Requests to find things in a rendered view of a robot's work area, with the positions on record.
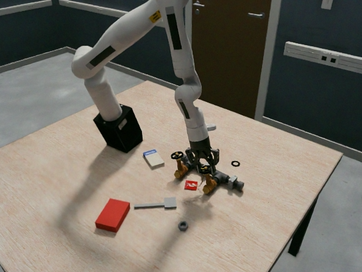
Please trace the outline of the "brass valve manifold with black handwheels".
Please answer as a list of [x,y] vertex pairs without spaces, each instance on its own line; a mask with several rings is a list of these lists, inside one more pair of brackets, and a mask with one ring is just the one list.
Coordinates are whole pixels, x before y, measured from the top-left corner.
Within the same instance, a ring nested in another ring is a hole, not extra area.
[[[179,154],[182,155],[180,156]],[[190,170],[192,167],[196,168],[195,164],[190,163],[187,155],[183,154],[182,151],[172,153],[171,158],[176,159],[177,161],[178,170],[176,170],[176,172],[174,173],[174,176],[176,178],[181,178],[182,176],[184,176],[184,174],[187,173],[188,170]],[[181,161],[185,162],[185,165],[183,165]],[[201,163],[201,168],[199,169],[199,171],[202,175],[205,174],[204,176],[206,177],[206,185],[204,185],[202,189],[202,191],[206,194],[210,193],[213,188],[215,188],[216,185],[221,181],[228,183],[228,188],[231,190],[234,188],[234,186],[239,190],[242,190],[244,187],[244,182],[237,181],[238,176],[236,175],[229,177],[229,175],[218,170],[216,170],[215,174],[211,174],[210,165],[208,162],[205,165]],[[213,179],[210,178],[210,175],[213,176]]]

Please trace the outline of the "red tag with gold chain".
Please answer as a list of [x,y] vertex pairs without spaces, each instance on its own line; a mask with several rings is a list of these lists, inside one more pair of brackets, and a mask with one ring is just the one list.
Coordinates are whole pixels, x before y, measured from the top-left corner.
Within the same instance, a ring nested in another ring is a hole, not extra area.
[[184,189],[196,190],[197,187],[200,187],[200,185],[198,186],[196,181],[187,181],[186,180]]

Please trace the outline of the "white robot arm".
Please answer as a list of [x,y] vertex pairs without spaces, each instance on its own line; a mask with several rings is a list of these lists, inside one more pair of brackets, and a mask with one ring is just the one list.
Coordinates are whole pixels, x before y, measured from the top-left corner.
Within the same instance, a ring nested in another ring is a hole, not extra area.
[[200,107],[194,101],[201,96],[202,86],[194,67],[193,52],[185,31],[183,8],[189,0],[149,0],[113,23],[97,44],[80,47],[73,58],[73,74],[84,84],[105,121],[114,121],[122,114],[119,102],[103,67],[147,34],[163,20],[171,50],[174,73],[183,85],[174,93],[176,104],[184,116],[189,141],[201,141],[215,124],[206,124]]

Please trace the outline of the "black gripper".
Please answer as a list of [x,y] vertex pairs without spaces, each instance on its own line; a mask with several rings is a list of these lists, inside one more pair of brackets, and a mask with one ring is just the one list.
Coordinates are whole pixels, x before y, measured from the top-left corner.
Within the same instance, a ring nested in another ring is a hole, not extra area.
[[[200,173],[200,159],[205,159],[210,165],[211,174],[214,174],[216,172],[215,165],[217,165],[219,162],[219,149],[212,149],[212,147],[210,146],[209,136],[204,140],[189,141],[189,143],[191,148],[187,148],[185,150],[185,153],[190,163],[195,164],[197,172]],[[211,152],[213,153],[213,155],[211,154]],[[193,155],[193,153],[195,156]]]

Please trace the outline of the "red rectangular block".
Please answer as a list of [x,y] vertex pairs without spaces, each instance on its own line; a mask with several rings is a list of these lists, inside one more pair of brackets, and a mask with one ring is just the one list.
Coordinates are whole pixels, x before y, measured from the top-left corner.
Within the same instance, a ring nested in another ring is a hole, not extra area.
[[129,210],[129,202],[110,198],[95,221],[96,228],[117,233]]

